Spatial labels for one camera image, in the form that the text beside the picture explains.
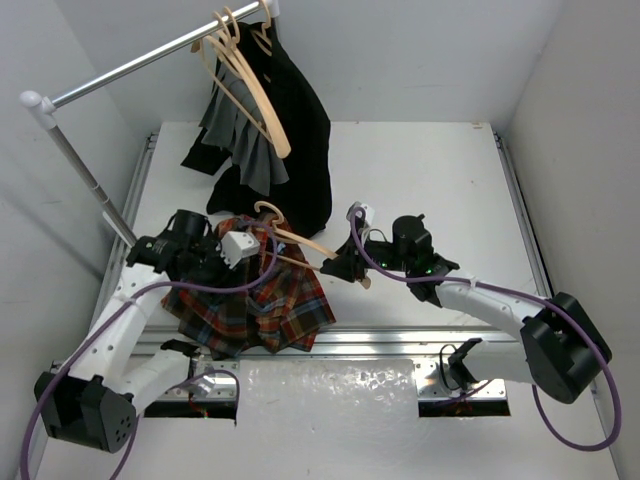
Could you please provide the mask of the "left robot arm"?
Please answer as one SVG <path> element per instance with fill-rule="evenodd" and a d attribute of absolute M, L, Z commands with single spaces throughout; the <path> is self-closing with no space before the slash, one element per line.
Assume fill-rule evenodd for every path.
<path fill-rule="evenodd" d="M 245 232 L 210 231 L 195 212 L 177 211 L 156 236 L 132 246 L 114 293 L 83 344 L 34 393 L 49 437 L 115 453 L 135 419 L 174 388 L 190 384 L 197 349 L 168 340 L 135 368 L 128 362 L 161 300 L 185 283 L 221 288 L 255 242 Z"/>

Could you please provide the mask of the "plaid flannel shirt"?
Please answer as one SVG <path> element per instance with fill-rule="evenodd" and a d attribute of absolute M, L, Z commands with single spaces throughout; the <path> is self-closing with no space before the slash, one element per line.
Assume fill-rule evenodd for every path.
<path fill-rule="evenodd" d="M 162 307 L 179 320 L 178 331 L 208 348 L 215 359 L 238 356 L 252 347 L 277 353 L 291 347 L 311 350 L 318 331 L 336 322 L 325 293 L 313 270 L 302 265 L 306 258 L 300 247 L 280 247 L 287 263 L 272 263 L 272 242 L 267 233 L 248 226 L 245 215 L 217 224 L 217 237 L 232 230 L 248 230 L 260 242 L 258 255 L 243 260 L 230 283 L 245 285 L 272 265 L 270 276 L 251 291 L 216 295 L 193 290 L 173 289 L 162 300 Z"/>

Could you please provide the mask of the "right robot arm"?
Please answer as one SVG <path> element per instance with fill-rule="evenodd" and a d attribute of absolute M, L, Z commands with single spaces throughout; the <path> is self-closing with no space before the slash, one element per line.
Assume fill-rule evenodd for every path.
<path fill-rule="evenodd" d="M 369 269 L 396 276 L 419 301 L 467 314 L 516 340 L 507 349 L 483 338 L 457 346 L 441 363 L 448 389 L 501 378 L 571 404 L 611 361 L 611 349 L 572 295 L 544 298 L 475 280 L 436 252 L 421 215 L 397 218 L 388 240 L 370 239 L 366 215 L 348 219 L 353 229 L 336 258 L 323 262 L 323 274 L 350 283 L 364 280 Z"/>

